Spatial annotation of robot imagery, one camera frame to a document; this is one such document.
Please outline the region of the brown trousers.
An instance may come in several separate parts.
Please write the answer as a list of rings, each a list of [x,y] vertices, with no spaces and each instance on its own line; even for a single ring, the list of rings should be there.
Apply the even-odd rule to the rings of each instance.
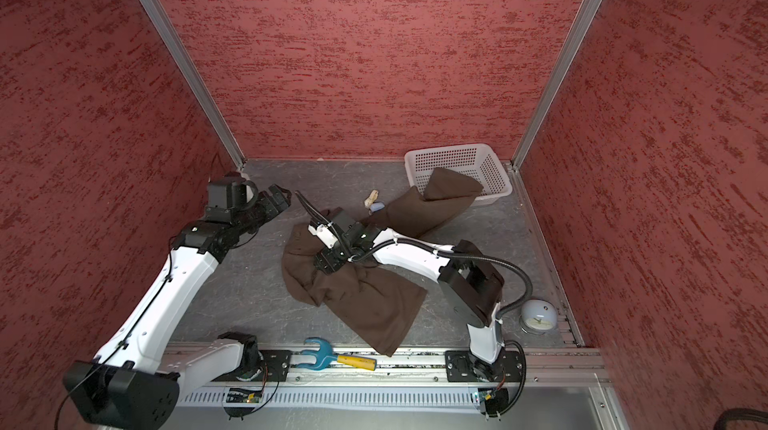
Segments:
[[[423,191],[413,186],[362,222],[422,238],[470,208],[482,191],[477,180],[437,168]],[[314,267],[314,257],[323,248],[307,223],[294,226],[282,256],[289,294],[305,304],[327,306],[378,353],[393,355],[411,329],[427,291],[379,266],[347,264],[326,275]]]

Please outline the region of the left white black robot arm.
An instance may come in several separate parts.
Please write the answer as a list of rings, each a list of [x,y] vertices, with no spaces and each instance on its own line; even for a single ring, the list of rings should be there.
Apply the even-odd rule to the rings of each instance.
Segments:
[[[170,239],[163,268],[126,321],[89,361],[76,361],[63,384],[89,424],[158,429],[179,400],[227,374],[263,383],[267,368],[255,336],[229,331],[178,363],[163,360],[182,316],[230,250],[288,210],[292,194],[259,190],[236,174],[208,185],[202,218]]]

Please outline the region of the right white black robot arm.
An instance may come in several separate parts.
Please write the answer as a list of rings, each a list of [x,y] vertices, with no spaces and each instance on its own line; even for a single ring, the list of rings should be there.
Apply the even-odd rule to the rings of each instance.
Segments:
[[[474,244],[439,245],[407,237],[391,228],[365,225],[340,209],[326,216],[308,209],[308,230],[323,244],[315,255],[315,268],[326,275],[352,263],[374,260],[401,267],[439,284],[452,310],[467,326],[468,365],[480,380],[490,381],[499,360],[502,337],[502,292],[504,267],[524,283],[524,296],[531,282],[518,266],[483,254]]]

